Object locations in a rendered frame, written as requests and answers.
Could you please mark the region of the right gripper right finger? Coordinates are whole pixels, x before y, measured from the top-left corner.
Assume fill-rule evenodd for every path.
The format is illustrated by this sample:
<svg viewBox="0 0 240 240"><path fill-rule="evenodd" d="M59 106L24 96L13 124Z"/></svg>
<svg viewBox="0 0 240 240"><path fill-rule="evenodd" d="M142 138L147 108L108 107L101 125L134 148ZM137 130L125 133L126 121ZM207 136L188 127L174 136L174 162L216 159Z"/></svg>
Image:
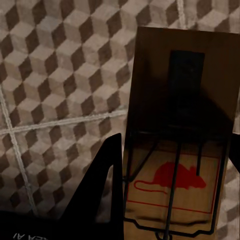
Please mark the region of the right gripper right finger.
<svg viewBox="0 0 240 240"><path fill-rule="evenodd" d="M240 173L240 135L232 133L228 157Z"/></svg>

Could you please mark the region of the mousetrap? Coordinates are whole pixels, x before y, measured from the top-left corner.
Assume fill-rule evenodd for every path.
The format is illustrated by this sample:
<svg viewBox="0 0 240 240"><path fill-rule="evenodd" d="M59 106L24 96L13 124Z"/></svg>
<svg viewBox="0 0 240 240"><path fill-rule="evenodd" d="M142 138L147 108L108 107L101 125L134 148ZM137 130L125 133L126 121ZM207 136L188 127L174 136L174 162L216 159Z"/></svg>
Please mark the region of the mousetrap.
<svg viewBox="0 0 240 240"><path fill-rule="evenodd" d="M137 27L124 240L215 240L239 90L240 33Z"/></svg>

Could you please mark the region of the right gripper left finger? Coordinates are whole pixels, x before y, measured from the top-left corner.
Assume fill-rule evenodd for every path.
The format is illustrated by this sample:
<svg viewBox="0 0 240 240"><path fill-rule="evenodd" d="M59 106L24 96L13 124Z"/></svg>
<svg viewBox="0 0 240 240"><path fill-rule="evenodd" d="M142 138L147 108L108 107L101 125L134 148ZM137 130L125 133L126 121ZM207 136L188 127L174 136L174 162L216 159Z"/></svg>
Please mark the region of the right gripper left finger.
<svg viewBox="0 0 240 240"><path fill-rule="evenodd" d="M124 240L122 134L107 138L48 240ZM95 223L113 165L110 222Z"/></svg>

